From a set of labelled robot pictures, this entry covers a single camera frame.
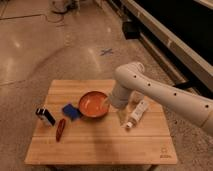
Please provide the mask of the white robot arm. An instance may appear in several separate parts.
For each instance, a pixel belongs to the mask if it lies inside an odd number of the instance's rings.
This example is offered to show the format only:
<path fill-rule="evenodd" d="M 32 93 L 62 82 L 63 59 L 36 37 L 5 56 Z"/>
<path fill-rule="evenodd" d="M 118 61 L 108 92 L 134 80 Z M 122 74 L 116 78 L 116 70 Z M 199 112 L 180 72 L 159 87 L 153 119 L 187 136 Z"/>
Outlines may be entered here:
<path fill-rule="evenodd" d="M 213 100 L 163 84 L 144 75 L 140 62 L 121 65 L 114 72 L 115 84 L 108 98 L 112 106 L 122 109 L 133 91 L 138 91 L 170 108 L 213 137 Z"/>

